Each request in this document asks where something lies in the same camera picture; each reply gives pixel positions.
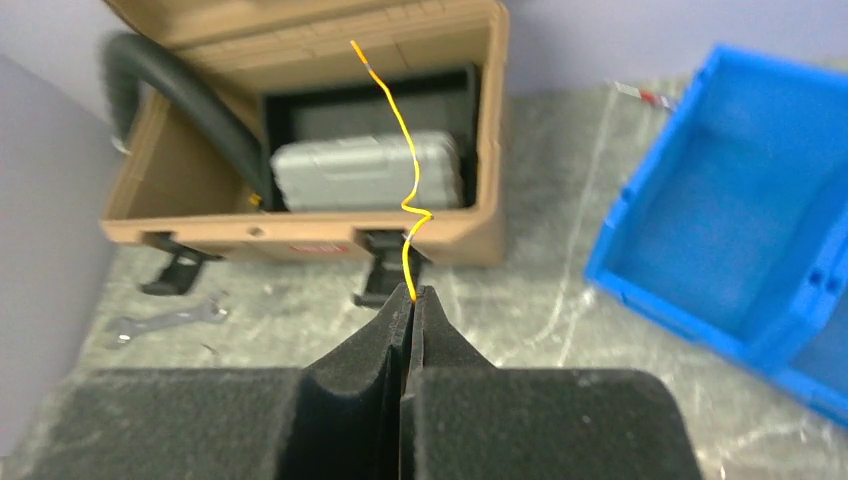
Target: wrench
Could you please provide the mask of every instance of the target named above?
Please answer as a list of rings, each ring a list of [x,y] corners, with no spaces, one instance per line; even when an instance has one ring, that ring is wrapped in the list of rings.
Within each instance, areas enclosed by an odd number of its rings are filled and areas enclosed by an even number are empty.
[[[132,341],[132,339],[155,330],[176,327],[195,322],[218,324],[229,316],[229,310],[221,308],[218,300],[224,294],[216,294],[204,300],[195,307],[157,315],[147,320],[136,320],[130,317],[113,318],[106,326],[106,331],[117,332],[114,339],[107,348],[118,349]]]

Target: black hose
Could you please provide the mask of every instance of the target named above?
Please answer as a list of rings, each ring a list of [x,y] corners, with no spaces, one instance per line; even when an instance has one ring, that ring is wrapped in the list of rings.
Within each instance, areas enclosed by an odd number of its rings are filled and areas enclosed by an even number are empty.
[[[273,209],[274,181],[265,178],[261,147],[250,130],[191,69],[147,37],[118,33],[103,48],[106,96],[116,137],[126,144],[139,107],[139,81],[144,81],[185,112]]]

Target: blue plastic bin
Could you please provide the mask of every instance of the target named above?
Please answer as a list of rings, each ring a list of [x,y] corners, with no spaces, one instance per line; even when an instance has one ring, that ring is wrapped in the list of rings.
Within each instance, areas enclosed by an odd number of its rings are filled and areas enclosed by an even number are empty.
[[[846,247],[848,77],[718,47],[586,276],[848,425]]]

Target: yellow wire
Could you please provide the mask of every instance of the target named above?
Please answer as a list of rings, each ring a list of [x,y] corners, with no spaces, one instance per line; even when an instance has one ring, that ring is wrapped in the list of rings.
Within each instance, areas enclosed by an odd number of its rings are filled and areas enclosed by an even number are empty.
[[[409,152],[412,154],[412,165],[415,168],[415,183],[412,184],[412,191],[409,192],[409,195],[400,203],[400,208],[409,213],[417,213],[421,215],[421,219],[419,219],[415,225],[409,230],[409,235],[406,236],[406,241],[403,242],[403,252],[402,252],[402,260],[403,260],[403,277],[406,280],[406,288],[409,289],[409,297],[412,299],[412,303],[418,299],[418,295],[415,292],[415,283],[412,281],[412,274],[409,271],[409,247],[412,244],[412,237],[421,229],[421,226],[425,223],[429,222],[433,219],[433,214],[429,210],[425,210],[423,208],[410,207],[409,202],[415,198],[415,195],[418,194],[418,184],[421,181],[421,164],[418,163],[418,155],[415,152],[415,143],[412,141],[412,136],[409,134],[409,130],[406,128],[406,122],[403,121],[403,115],[400,114],[400,110],[398,110],[397,105],[395,104],[395,99],[392,97],[392,92],[389,90],[389,87],[380,80],[380,77],[377,76],[377,73],[374,72],[374,69],[371,68],[371,65],[368,63],[368,59],[365,58],[365,54],[362,53],[362,49],[359,48],[359,45],[356,44],[356,41],[350,41],[351,46],[356,51],[356,54],[359,56],[359,60],[362,61],[362,64],[365,65],[365,68],[368,69],[368,73],[371,75],[371,78],[383,89],[386,93],[386,99],[389,101],[389,106],[392,107],[392,111],[395,113],[395,117],[398,120],[398,124],[400,124],[400,129],[403,132],[403,136],[406,138],[406,143],[409,144]]]

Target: black latch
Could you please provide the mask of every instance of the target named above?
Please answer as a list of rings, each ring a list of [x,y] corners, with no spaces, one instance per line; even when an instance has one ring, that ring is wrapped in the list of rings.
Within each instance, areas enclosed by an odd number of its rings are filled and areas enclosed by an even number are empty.
[[[374,255],[371,273],[365,282],[362,295],[354,295],[353,303],[357,307],[382,308],[403,278],[403,243],[406,241],[400,231],[373,231],[365,234],[368,251]],[[418,285],[418,275],[424,257],[414,248],[409,249],[409,273],[412,281]]]
[[[171,261],[159,272],[159,278],[150,283],[142,283],[139,290],[147,295],[157,297],[185,295],[194,286],[198,274],[207,260],[220,260],[217,255],[210,255],[185,245],[180,245],[173,239],[170,232],[156,234],[158,247],[171,253]]]

